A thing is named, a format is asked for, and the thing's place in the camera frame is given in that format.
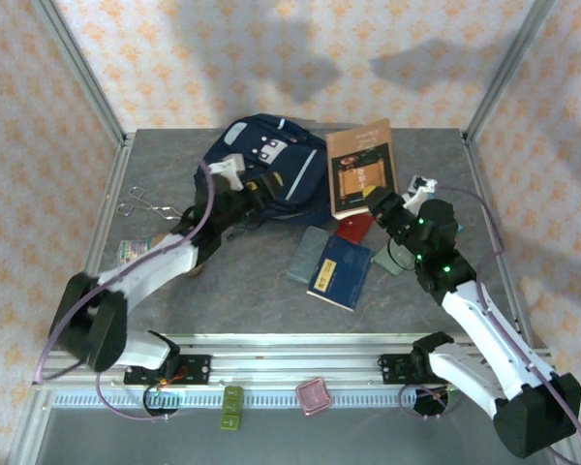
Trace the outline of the navy blue backpack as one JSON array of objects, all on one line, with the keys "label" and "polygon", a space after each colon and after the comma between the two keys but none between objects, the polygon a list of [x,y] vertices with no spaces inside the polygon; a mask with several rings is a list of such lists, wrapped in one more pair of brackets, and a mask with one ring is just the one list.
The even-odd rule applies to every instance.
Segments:
[{"label": "navy blue backpack", "polygon": [[230,124],[203,157],[207,165],[230,154],[243,156],[246,183],[268,171],[278,172],[283,187],[264,211],[251,213],[244,230],[266,222],[320,226],[331,219],[325,140],[281,116],[259,113]]}]

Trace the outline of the red wallet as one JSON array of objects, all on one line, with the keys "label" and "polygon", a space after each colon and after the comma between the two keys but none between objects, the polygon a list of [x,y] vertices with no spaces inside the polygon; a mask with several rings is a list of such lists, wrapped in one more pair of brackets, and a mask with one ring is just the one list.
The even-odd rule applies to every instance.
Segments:
[{"label": "red wallet", "polygon": [[349,216],[339,223],[335,233],[347,242],[359,245],[373,223],[374,218],[370,214],[363,213]]}]

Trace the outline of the green wallet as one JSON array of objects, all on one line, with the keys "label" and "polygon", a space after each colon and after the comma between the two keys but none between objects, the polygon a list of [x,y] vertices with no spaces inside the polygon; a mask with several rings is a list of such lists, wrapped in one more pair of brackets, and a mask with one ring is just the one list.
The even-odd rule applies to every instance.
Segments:
[{"label": "green wallet", "polygon": [[389,273],[397,276],[403,271],[414,271],[414,255],[392,239],[373,257],[373,261]]}]

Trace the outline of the brown book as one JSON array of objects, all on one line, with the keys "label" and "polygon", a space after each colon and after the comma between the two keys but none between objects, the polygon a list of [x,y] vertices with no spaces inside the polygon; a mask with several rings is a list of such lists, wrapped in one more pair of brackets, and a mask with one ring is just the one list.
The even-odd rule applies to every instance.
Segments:
[{"label": "brown book", "polygon": [[399,190],[390,121],[325,136],[331,215],[336,220],[368,212],[363,191],[371,186]]}]

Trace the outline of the blue book with yellow label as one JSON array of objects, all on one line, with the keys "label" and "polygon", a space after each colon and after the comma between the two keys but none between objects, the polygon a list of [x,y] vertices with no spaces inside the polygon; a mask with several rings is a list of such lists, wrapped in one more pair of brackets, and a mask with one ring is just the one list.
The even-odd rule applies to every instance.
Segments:
[{"label": "blue book with yellow label", "polygon": [[372,258],[371,249],[333,234],[323,248],[306,294],[353,312]]}]

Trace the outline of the small green tissue pack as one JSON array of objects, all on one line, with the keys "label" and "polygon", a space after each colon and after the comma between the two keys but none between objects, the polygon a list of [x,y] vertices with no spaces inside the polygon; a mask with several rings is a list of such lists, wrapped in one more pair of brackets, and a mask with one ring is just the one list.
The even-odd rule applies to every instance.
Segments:
[{"label": "small green tissue pack", "polygon": [[164,238],[163,234],[153,237],[121,240],[117,249],[118,265],[129,264],[157,246]]}]

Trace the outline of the metal scissors clamp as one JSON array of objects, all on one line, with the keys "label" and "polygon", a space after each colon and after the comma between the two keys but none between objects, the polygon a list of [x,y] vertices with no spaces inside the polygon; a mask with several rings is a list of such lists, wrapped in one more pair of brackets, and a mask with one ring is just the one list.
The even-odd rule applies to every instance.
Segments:
[{"label": "metal scissors clamp", "polygon": [[181,213],[169,205],[155,205],[144,198],[145,190],[139,186],[133,186],[129,189],[129,197],[132,201],[119,203],[115,212],[123,217],[130,216],[135,210],[151,211],[158,214],[166,221],[178,220]]}]

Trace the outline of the pink square tray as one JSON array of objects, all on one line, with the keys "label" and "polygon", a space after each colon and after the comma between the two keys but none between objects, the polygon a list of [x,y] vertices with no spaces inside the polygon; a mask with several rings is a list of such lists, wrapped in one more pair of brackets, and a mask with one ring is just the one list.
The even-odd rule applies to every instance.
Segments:
[{"label": "pink square tray", "polygon": [[318,414],[333,404],[323,378],[306,381],[295,388],[300,408],[306,417]]}]

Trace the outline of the green button box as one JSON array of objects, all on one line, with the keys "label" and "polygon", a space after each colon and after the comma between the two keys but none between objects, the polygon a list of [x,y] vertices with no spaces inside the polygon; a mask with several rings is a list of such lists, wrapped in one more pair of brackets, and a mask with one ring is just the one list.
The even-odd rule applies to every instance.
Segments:
[{"label": "green button box", "polygon": [[244,390],[238,386],[227,386],[222,401],[222,416],[220,428],[227,431],[236,431],[239,428],[243,408]]}]

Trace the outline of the right aluminium side rail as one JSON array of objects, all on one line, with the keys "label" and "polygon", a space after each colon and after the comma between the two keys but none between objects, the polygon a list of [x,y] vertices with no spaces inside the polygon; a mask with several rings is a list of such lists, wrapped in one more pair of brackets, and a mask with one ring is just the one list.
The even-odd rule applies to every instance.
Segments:
[{"label": "right aluminium side rail", "polygon": [[486,206],[483,215],[493,247],[493,261],[499,269],[509,305],[509,316],[521,337],[532,346],[535,345],[534,333],[529,319],[524,298],[515,283],[515,273],[509,263],[505,249],[505,233],[498,209],[497,197],[489,183],[489,177],[481,166],[477,144],[466,132],[460,132],[461,141],[469,163],[476,193],[483,199]]}]

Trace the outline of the aluminium side rail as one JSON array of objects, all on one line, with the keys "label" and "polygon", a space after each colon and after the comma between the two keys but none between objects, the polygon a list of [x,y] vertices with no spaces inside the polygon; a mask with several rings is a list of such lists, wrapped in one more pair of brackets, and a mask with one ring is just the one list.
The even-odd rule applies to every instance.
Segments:
[{"label": "aluminium side rail", "polygon": [[529,319],[524,298],[515,283],[515,273],[509,263],[505,249],[505,233],[498,209],[497,197],[489,183],[489,177],[481,166],[477,144],[466,132],[460,132],[461,141],[469,163],[476,193],[483,199],[486,206],[483,215],[493,247],[493,261],[499,269],[509,305],[509,316],[521,337],[532,346],[535,345],[534,333]]},{"label": "aluminium side rail", "polygon": [[49,335],[56,336],[55,349],[68,352],[77,359],[85,359],[91,351],[88,335],[95,318],[88,314],[88,305],[99,300],[103,292],[94,295],[89,301],[79,306],[76,311],[72,311],[72,308],[82,297],[95,288],[93,276],[98,273],[101,266],[107,236],[114,216],[114,207],[117,206],[134,137],[134,134],[128,135],[116,150],[103,191],[89,252],[84,261],[84,270],[67,282],[50,328]]}]

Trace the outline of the left aluminium side rail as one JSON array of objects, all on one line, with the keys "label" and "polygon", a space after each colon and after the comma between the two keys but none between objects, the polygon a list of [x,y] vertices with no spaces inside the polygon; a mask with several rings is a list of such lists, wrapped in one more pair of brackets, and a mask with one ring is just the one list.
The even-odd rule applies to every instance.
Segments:
[{"label": "left aluminium side rail", "polygon": [[103,292],[94,295],[89,301],[79,306],[76,311],[72,311],[72,308],[82,297],[95,288],[93,276],[98,273],[101,266],[107,236],[114,216],[114,207],[117,206],[134,137],[134,134],[128,135],[116,150],[103,191],[89,252],[84,261],[84,270],[67,282],[50,328],[49,335],[56,336],[55,349],[68,352],[77,359],[85,359],[91,351],[88,335],[95,318],[88,314],[88,305],[99,300]]}]

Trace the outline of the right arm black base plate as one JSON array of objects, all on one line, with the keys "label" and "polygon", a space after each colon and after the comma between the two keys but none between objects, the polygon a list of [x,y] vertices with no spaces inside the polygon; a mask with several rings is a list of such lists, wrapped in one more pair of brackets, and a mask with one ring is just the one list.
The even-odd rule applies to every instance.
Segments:
[{"label": "right arm black base plate", "polygon": [[384,385],[413,385],[417,383],[417,373],[412,356],[405,354],[383,354],[378,359]]}]

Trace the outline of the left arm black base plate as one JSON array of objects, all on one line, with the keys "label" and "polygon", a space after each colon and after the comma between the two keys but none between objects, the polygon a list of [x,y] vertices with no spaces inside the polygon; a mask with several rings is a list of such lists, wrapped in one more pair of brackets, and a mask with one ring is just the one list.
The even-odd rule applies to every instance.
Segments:
[{"label": "left arm black base plate", "polygon": [[123,384],[126,386],[206,386],[211,371],[212,356],[186,355],[173,356],[158,369],[128,366],[125,369]]}]

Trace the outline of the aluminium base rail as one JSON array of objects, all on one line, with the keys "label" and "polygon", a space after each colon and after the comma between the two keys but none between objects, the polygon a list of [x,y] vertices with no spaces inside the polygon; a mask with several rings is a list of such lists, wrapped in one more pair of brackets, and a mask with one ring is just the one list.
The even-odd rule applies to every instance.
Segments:
[{"label": "aluminium base rail", "polygon": [[169,346],[181,354],[212,356],[206,386],[169,386],[169,389],[282,390],[314,378],[333,389],[376,389],[382,385],[378,359],[383,354],[409,354],[418,333],[297,333],[297,334],[161,334],[132,331],[118,364],[96,373],[68,352],[51,351],[34,380],[48,386],[120,389],[125,369],[142,361],[156,366]]}]

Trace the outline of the right aluminium frame post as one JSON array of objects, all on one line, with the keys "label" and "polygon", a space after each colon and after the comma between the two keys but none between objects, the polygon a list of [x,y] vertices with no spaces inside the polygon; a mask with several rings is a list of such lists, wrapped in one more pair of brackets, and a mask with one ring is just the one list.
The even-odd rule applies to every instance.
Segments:
[{"label": "right aluminium frame post", "polygon": [[534,0],[520,28],[509,43],[503,60],[490,81],[466,130],[461,133],[465,145],[476,140],[501,99],[509,82],[519,68],[527,50],[532,45],[538,30],[548,17],[556,0]]}]

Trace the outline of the aluminium frame post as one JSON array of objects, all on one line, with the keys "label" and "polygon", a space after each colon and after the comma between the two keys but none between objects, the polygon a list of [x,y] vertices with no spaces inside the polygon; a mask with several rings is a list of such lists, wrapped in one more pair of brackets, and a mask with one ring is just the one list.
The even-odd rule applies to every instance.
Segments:
[{"label": "aluminium frame post", "polygon": [[520,28],[509,43],[503,60],[490,81],[466,130],[461,133],[465,145],[476,140],[501,99],[509,82],[519,68],[527,50],[532,45],[538,30],[548,17],[556,0],[534,0]]},{"label": "aluminium frame post", "polygon": [[101,119],[107,133],[114,142],[122,145],[127,138],[126,132],[55,0],[30,0],[30,2],[40,19],[46,24],[60,53],[65,58],[68,67],[74,72],[84,95]]}]

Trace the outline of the left aluminium frame post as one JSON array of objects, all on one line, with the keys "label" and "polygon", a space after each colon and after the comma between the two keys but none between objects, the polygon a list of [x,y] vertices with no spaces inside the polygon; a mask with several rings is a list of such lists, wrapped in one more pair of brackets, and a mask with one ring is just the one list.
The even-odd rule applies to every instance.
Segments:
[{"label": "left aluminium frame post", "polygon": [[65,58],[68,67],[74,72],[84,95],[101,119],[107,133],[114,142],[122,145],[127,138],[126,132],[55,0],[30,0],[30,2],[40,19],[46,24],[60,53]]}]

